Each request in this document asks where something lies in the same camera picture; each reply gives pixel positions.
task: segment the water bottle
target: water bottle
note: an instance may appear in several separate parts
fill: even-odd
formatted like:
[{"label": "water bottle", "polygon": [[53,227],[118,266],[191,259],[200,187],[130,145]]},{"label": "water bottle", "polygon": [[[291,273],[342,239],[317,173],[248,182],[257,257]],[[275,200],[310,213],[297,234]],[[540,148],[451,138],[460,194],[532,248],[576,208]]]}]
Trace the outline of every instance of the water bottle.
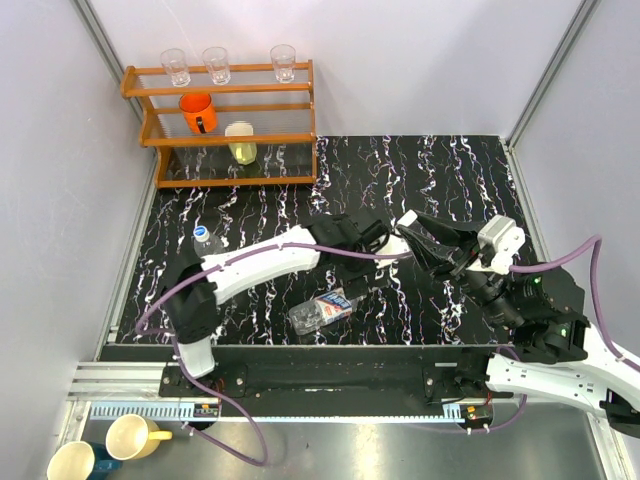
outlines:
[{"label": "water bottle", "polygon": [[289,310],[289,319],[298,335],[315,332],[351,315],[364,297],[348,300],[342,288],[320,295]]},{"label": "water bottle", "polygon": [[202,225],[193,230],[193,248],[199,257],[216,255],[225,251],[222,239],[217,235],[211,235],[207,227]]}]

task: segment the reflective metal surface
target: reflective metal surface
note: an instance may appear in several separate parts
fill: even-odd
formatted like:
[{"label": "reflective metal surface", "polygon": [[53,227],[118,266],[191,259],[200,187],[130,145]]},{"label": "reflective metal surface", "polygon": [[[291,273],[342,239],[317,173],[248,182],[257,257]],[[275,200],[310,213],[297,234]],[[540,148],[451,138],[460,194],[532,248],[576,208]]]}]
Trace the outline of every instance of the reflective metal surface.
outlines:
[{"label": "reflective metal surface", "polygon": [[[512,404],[497,405],[497,421],[514,411]],[[90,421],[85,439],[104,441],[110,423]],[[433,433],[415,425],[262,426],[270,446],[268,468],[248,466],[174,424],[180,432],[174,440],[147,458],[125,462],[109,479],[605,478],[585,415],[557,405],[529,405],[516,424],[489,436]],[[207,432],[246,453],[260,453],[246,423],[220,423]]]}]

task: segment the mug handle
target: mug handle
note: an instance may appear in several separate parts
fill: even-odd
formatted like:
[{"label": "mug handle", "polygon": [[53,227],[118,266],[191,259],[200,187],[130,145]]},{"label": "mug handle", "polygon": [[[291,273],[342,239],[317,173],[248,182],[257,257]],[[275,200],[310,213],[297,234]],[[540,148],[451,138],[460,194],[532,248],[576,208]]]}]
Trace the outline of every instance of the mug handle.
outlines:
[{"label": "mug handle", "polygon": [[117,470],[122,466],[122,462],[120,460],[99,460],[96,462],[94,468],[98,472],[112,472],[113,470]]},{"label": "mug handle", "polygon": [[204,128],[204,121],[202,120],[202,117],[196,117],[196,124],[198,125],[198,130],[200,130],[200,133],[207,133]]},{"label": "mug handle", "polygon": [[171,440],[173,433],[165,430],[158,430],[157,432],[149,432],[149,440]]}]

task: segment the clear plastic bottle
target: clear plastic bottle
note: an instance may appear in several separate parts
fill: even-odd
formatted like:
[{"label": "clear plastic bottle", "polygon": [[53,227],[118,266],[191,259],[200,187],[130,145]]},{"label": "clear plastic bottle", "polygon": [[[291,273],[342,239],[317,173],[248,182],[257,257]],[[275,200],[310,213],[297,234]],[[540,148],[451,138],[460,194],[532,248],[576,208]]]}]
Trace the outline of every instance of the clear plastic bottle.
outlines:
[{"label": "clear plastic bottle", "polygon": [[196,255],[204,257],[205,255],[217,255],[224,253],[224,243],[217,235],[211,235],[207,227],[197,226],[193,230],[193,248]]},{"label": "clear plastic bottle", "polygon": [[296,305],[289,310],[289,319],[298,335],[306,335],[348,317],[364,297],[348,300],[344,290],[337,288],[329,293]]}]

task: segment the white wall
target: white wall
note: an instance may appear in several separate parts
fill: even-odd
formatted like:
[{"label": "white wall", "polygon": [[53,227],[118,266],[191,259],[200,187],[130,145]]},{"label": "white wall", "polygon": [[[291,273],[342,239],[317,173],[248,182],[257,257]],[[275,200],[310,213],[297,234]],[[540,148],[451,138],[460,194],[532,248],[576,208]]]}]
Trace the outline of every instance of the white wall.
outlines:
[{"label": "white wall", "polygon": [[125,65],[180,47],[315,66],[322,135],[507,135],[579,0],[92,0]]},{"label": "white wall", "polygon": [[0,465],[42,478],[150,166],[68,0],[0,0]]},{"label": "white wall", "polygon": [[[516,146],[553,257],[604,235],[600,295],[613,338],[640,354],[640,3],[601,2]],[[570,267],[588,290],[588,258]],[[633,455],[640,471],[640,442]]]}]

